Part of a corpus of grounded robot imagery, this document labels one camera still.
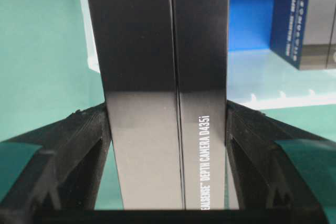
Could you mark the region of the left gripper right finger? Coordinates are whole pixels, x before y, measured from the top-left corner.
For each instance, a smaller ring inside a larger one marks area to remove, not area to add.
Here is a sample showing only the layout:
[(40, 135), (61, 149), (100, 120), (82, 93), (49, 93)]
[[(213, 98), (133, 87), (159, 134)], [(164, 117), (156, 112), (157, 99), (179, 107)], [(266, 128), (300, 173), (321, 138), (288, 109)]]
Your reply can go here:
[(335, 213), (335, 142), (227, 102), (226, 148), (243, 211)]

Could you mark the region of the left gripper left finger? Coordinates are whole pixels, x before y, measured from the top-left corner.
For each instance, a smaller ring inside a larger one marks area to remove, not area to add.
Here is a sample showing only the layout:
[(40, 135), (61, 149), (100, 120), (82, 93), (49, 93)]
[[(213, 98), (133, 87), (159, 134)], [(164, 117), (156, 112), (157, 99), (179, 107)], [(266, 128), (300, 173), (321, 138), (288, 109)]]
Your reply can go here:
[(104, 104), (1, 142), (1, 213), (94, 208), (108, 153)]

